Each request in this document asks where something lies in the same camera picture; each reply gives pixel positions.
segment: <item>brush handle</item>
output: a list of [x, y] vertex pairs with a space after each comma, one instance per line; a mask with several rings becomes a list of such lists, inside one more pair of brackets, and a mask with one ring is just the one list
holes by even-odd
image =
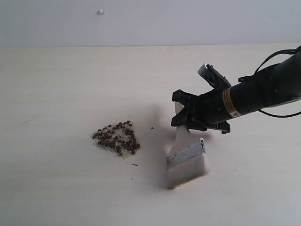
[[[175, 102], [174, 108], [175, 108], [175, 114], [178, 114], [184, 108], [184, 106], [179, 102]], [[190, 133], [189, 129], [186, 125], [177, 126], [176, 128], [176, 136], [187, 135], [189, 133]]]

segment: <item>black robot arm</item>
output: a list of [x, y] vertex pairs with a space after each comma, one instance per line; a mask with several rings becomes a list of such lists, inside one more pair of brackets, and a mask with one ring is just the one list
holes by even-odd
[[[293, 56], [259, 71], [265, 62], [278, 54]], [[171, 125], [187, 125], [189, 129], [200, 131], [216, 129], [225, 134], [230, 132], [227, 120], [252, 112], [260, 111], [279, 118], [301, 114], [278, 116], [261, 110], [301, 99], [301, 46], [278, 51], [261, 66], [252, 76], [241, 77], [238, 79], [239, 84], [231, 86], [212, 65], [202, 65], [198, 74], [213, 90], [198, 96], [182, 90], [174, 92], [172, 100], [181, 103], [184, 108], [172, 118]]]

